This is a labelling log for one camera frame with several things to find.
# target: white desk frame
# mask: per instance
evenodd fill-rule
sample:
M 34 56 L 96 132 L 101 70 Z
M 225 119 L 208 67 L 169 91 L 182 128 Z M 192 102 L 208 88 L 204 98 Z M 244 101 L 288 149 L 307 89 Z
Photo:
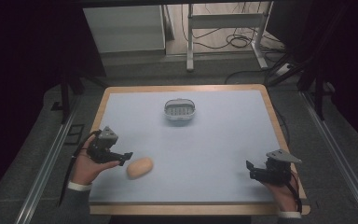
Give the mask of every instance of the white desk frame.
M 213 29 L 213 28 L 258 28 L 255 40 L 251 45 L 261 69 L 268 68 L 266 60 L 260 51 L 260 41 L 266 29 L 271 2 L 262 13 L 248 14 L 221 14 L 221 15 L 193 15 L 193 4 L 188 5 L 188 41 L 187 41 L 187 63 L 188 72 L 194 71 L 194 50 L 193 50 L 193 29 Z

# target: person's left hand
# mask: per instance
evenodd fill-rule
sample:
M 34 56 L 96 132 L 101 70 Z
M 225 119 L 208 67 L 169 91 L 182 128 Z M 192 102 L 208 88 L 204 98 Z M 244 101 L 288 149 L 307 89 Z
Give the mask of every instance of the person's left hand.
M 106 169 L 113 168 L 120 164 L 120 161 L 110 161 L 107 163 L 98 164 L 90 159 L 87 155 L 87 148 L 95 135 L 90 137 L 82 147 L 79 155 L 77 156 L 75 169 L 71 182 L 79 185 L 90 185 L 98 174 Z

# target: white sleeve cuff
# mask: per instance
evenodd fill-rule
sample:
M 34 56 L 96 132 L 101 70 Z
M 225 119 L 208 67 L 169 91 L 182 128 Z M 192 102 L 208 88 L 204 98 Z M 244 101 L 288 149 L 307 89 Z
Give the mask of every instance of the white sleeve cuff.
M 299 212 L 279 212 L 278 216 L 285 218 L 301 218 L 301 214 Z
M 75 184 L 71 181 L 69 181 L 68 183 L 68 189 L 74 189 L 77 191 L 87 191 L 87 190 L 91 190 L 92 184 L 90 185 L 79 185 L 79 184 Z

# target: gray floor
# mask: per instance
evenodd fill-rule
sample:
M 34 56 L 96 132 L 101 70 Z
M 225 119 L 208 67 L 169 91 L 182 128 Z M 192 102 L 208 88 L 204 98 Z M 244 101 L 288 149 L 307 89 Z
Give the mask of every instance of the gray floor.
M 108 77 L 102 80 L 112 86 L 224 84 L 231 73 L 258 70 L 252 53 L 198 55 L 193 73 L 186 71 L 185 57 L 146 57 L 122 60 L 121 64 L 115 64 L 114 61 L 103 58 Z M 262 83 L 263 80 L 263 73 L 247 72 L 232 77 L 228 84 Z M 304 223 L 358 223 L 358 202 L 296 90 L 296 80 L 297 77 L 292 77 L 277 87 L 270 88 L 269 94 L 288 127 L 289 132 L 283 126 L 282 130 L 292 153 L 303 161 L 297 166 L 297 170 L 311 205 L 310 214 L 303 216 Z M 82 81 L 86 91 L 79 96 L 81 100 L 72 124 L 84 125 L 84 137 L 90 132 L 103 89 L 86 79 Z M 46 93 L 39 119 L 0 182 L 0 223 L 14 223 L 19 215 L 61 127 L 61 112 L 50 110 L 54 102 L 60 100 L 58 87 Z M 357 132 L 337 112 L 328 97 L 324 98 L 324 114 L 326 123 L 358 177 Z M 74 139 L 67 137 L 65 141 L 71 143 Z M 62 146 L 30 223 L 48 222 L 60 195 L 67 164 L 75 149 L 76 146 Z M 253 217 L 252 220 L 252 223 L 274 223 L 276 217 Z M 92 223 L 108 221 L 108 216 L 92 216 Z

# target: hand-mounted device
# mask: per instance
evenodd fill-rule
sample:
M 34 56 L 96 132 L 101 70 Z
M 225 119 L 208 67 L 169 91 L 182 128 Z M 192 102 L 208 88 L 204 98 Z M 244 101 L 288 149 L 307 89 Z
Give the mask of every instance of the hand-mounted device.
M 302 202 L 298 195 L 298 184 L 297 190 L 295 190 L 290 184 L 290 181 L 292 180 L 292 170 L 290 168 L 290 164 L 291 162 L 301 163 L 302 160 L 282 149 L 267 153 L 267 157 L 267 169 L 255 168 L 251 162 L 246 161 L 246 168 L 250 171 L 251 179 L 276 186 L 286 186 L 289 188 L 295 197 L 297 211 L 301 213 Z
M 120 161 L 120 166 L 122 166 L 125 161 L 131 158 L 132 152 L 120 155 L 110 151 L 109 148 L 116 143 L 118 136 L 109 126 L 106 126 L 102 131 L 97 131 L 95 135 L 96 137 L 92 140 L 87 149 L 87 154 L 93 161 L 97 163 Z

